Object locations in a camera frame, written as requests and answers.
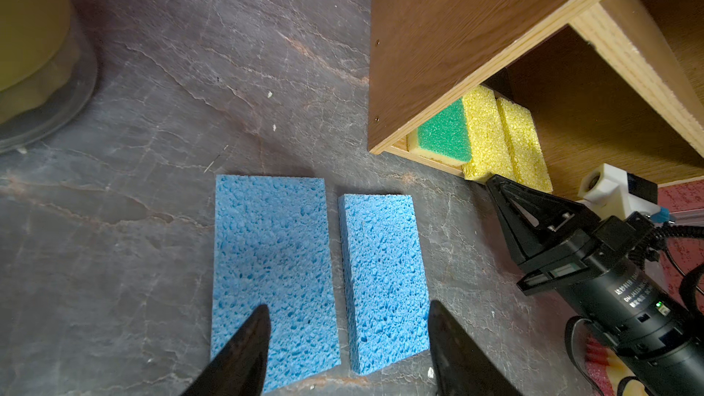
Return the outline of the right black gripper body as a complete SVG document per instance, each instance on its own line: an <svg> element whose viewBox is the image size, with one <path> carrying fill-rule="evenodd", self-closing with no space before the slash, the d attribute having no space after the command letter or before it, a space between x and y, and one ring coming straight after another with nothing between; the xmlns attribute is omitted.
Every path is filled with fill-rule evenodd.
<svg viewBox="0 0 704 396"><path fill-rule="evenodd" d="M688 342L688 312L627 255L654 229L634 213L599 220L566 213L559 227L518 220L518 283L526 295L556 291L588 319L594 336L617 352L670 352Z"/></svg>

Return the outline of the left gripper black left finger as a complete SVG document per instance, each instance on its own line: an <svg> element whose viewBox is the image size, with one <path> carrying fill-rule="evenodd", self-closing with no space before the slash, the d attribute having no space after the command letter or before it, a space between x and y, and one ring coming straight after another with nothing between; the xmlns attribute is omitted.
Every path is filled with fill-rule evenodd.
<svg viewBox="0 0 704 396"><path fill-rule="evenodd" d="M271 339L266 304L259 305L183 396L262 395Z"/></svg>

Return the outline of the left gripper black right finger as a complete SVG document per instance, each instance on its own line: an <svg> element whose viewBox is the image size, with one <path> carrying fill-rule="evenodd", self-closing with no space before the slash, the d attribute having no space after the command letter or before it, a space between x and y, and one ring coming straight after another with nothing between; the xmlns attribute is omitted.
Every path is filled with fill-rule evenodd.
<svg viewBox="0 0 704 396"><path fill-rule="evenodd" d="M521 395L438 300L428 333L438 395Z"/></svg>

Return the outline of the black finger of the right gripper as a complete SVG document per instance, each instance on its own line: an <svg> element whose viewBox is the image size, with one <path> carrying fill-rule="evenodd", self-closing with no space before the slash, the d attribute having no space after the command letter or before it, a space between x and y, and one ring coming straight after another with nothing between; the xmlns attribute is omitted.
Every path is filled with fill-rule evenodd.
<svg viewBox="0 0 704 396"><path fill-rule="evenodd" d="M486 183L511 259L525 274L584 251L600 218L586 205L495 175Z"/></svg>

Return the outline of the bright green sponge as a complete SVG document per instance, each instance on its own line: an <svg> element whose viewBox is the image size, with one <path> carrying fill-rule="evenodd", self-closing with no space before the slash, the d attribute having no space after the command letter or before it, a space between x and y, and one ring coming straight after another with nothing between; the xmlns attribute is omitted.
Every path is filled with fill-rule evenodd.
<svg viewBox="0 0 704 396"><path fill-rule="evenodd" d="M456 100L409 134L407 149L414 155L449 166L470 162L471 144L462 100Z"/></svg>

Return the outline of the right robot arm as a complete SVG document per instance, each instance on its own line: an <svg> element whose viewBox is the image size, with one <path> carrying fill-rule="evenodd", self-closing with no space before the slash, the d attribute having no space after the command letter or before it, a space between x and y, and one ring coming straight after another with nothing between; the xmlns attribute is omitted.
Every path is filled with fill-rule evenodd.
<svg viewBox="0 0 704 396"><path fill-rule="evenodd" d="M576 313L566 334L586 323L650 394L702 394L703 271L674 299L643 268L667 239L701 238L701 227L671 225L654 183L609 165L583 180L577 201L500 175L486 185L523 293L559 293Z"/></svg>

